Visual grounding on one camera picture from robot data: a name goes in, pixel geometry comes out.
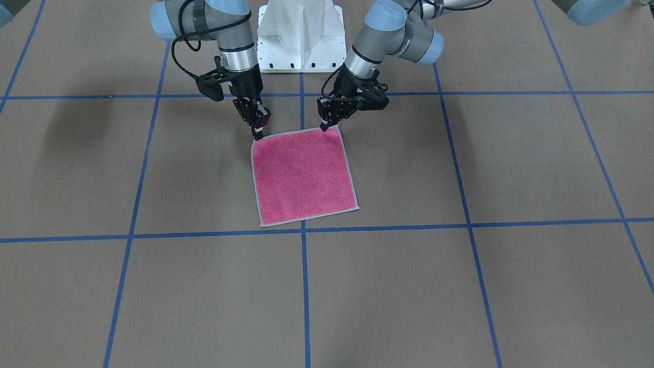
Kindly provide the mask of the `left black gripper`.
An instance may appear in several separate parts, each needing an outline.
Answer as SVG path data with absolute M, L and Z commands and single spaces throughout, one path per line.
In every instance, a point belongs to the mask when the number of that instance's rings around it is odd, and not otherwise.
M 378 81 L 379 70 L 373 69 L 370 78 L 361 78 L 344 65 L 334 71 L 324 82 L 320 97 L 317 98 L 317 111 L 321 118 L 320 130 L 326 132 L 341 121 L 349 119 L 361 111 L 364 84 Z

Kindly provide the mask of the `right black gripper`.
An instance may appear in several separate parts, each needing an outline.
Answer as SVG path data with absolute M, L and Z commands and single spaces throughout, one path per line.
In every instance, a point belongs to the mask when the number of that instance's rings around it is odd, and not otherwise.
M 249 69 L 241 72 L 225 71 L 230 79 L 229 90 L 235 97 L 233 104 L 245 123 L 252 128 L 255 141 L 264 138 L 264 126 L 268 124 L 271 112 L 263 106 L 261 92 L 263 79 L 259 69 Z

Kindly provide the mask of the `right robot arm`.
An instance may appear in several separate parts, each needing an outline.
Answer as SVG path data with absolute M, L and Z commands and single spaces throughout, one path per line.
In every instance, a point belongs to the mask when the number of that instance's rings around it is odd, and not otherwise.
M 219 47 L 215 69 L 197 75 L 187 69 L 201 94 L 215 102 L 224 100 L 223 84 L 233 104 L 248 124 L 255 140 L 264 137 L 271 112 L 261 99 L 263 91 L 259 57 L 250 25 L 252 13 L 245 1 L 157 1 L 150 9 L 150 24 L 157 37 L 171 44 L 171 57 L 180 67 L 175 47 L 214 41 Z

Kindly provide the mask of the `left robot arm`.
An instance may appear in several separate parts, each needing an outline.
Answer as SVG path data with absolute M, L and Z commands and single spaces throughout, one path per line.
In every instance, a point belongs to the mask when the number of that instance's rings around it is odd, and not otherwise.
M 392 56 L 415 64 L 436 63 L 444 49 L 443 36 L 425 22 L 443 14 L 477 10 L 488 1 L 375 1 L 346 52 L 344 63 L 321 90 L 317 111 L 323 132 L 358 111 L 381 111 L 389 103 L 387 85 L 379 82 L 379 67 Z

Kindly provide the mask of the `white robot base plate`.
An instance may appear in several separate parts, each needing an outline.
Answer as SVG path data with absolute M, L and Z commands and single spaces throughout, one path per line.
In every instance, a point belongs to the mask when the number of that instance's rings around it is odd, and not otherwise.
M 332 1 L 269 1 L 258 16 L 262 73 L 331 73 L 345 61 L 343 9 Z

